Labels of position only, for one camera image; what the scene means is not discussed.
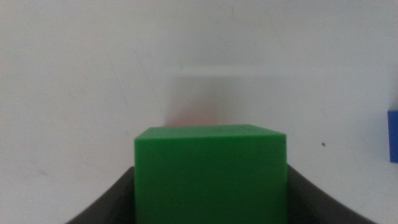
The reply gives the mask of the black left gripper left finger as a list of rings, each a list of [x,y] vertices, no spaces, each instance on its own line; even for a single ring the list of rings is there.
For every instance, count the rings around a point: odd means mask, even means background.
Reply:
[[[135,223],[134,167],[67,224]]]

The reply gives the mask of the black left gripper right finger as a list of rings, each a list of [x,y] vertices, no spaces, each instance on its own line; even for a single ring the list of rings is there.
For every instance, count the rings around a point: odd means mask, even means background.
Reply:
[[[301,224],[376,224],[319,189],[288,166],[288,222]]]

